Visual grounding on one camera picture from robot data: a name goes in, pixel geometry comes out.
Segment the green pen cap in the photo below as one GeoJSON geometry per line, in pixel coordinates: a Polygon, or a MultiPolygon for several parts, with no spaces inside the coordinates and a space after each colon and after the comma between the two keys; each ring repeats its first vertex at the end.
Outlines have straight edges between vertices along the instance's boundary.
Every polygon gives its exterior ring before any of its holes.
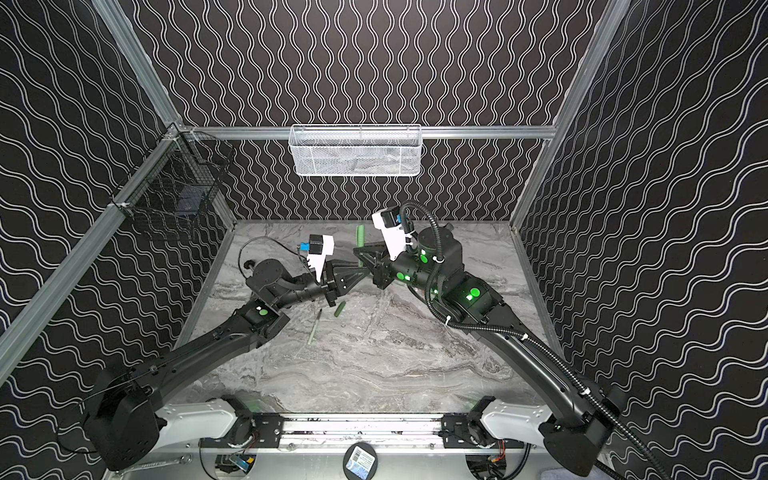
{"type": "Polygon", "coordinates": [[[338,317],[339,317],[339,316],[340,316],[340,315],[343,313],[343,311],[344,311],[344,309],[345,309],[345,306],[346,306],[346,302],[345,302],[345,301],[342,301],[342,302],[341,302],[341,303],[340,303],[340,304],[337,306],[336,310],[334,311],[334,317],[335,317],[335,318],[338,318],[338,317]]]}
{"type": "Polygon", "coordinates": [[[365,226],[358,225],[356,227],[356,246],[363,247],[365,245],[365,226]]]}

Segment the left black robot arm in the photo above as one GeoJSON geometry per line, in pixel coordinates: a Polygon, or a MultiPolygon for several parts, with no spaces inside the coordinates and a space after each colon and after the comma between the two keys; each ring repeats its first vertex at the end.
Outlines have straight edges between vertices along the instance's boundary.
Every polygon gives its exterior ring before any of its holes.
{"type": "Polygon", "coordinates": [[[246,284],[251,298],[223,323],[158,358],[102,370],[84,400],[81,427],[112,471],[145,457],[168,421],[158,412],[179,391],[227,361],[264,346],[287,325],[288,309],[324,299],[328,304],[369,275],[355,261],[332,260],[320,275],[293,276],[277,259],[254,266],[246,284]]]}

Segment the light green pen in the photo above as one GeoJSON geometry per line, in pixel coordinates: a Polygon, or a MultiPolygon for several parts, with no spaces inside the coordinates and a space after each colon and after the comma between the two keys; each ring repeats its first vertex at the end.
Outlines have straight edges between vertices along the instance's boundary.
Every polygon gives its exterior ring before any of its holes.
{"type": "Polygon", "coordinates": [[[322,318],[323,310],[324,309],[321,308],[320,310],[318,310],[317,314],[315,315],[315,318],[313,320],[312,327],[311,327],[311,330],[310,330],[310,333],[309,333],[309,336],[308,336],[308,339],[307,339],[307,346],[312,345],[312,343],[313,343],[313,341],[315,339],[316,332],[317,332],[319,323],[320,323],[321,318],[322,318]]]}

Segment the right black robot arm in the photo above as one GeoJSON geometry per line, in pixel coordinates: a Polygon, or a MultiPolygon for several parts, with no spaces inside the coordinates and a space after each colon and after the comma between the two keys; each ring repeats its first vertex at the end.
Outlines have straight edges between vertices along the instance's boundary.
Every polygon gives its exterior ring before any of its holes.
{"type": "Polygon", "coordinates": [[[531,443],[571,473],[585,477],[593,468],[606,471],[599,455],[610,436],[628,440],[656,474],[668,478],[646,442],[621,420],[620,392],[577,373],[526,327],[488,282],[466,271],[462,244],[448,225],[416,201],[372,215],[383,236],[358,246],[355,256],[386,289],[405,285],[446,328],[472,335],[504,359],[544,400],[545,419],[533,426],[531,443]]]}

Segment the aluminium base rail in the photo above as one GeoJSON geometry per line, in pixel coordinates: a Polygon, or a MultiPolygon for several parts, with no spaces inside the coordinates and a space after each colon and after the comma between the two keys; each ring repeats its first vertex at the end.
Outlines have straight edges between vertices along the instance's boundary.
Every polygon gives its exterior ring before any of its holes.
{"type": "Polygon", "coordinates": [[[495,403],[480,417],[476,430],[489,437],[480,440],[470,435],[468,413],[258,414],[253,443],[229,447],[223,440],[204,440],[202,448],[221,454],[340,454],[364,442],[378,453],[497,453],[500,440],[508,448],[541,448],[539,426],[550,417],[545,407],[495,403]]]}

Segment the round black labelled disc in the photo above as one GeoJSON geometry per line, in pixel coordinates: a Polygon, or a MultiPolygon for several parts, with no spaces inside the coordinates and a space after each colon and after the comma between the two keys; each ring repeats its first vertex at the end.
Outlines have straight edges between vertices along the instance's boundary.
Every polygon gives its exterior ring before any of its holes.
{"type": "Polygon", "coordinates": [[[378,456],[373,446],[365,442],[357,442],[344,454],[343,473],[348,480],[372,480],[378,465],[378,456]]]}

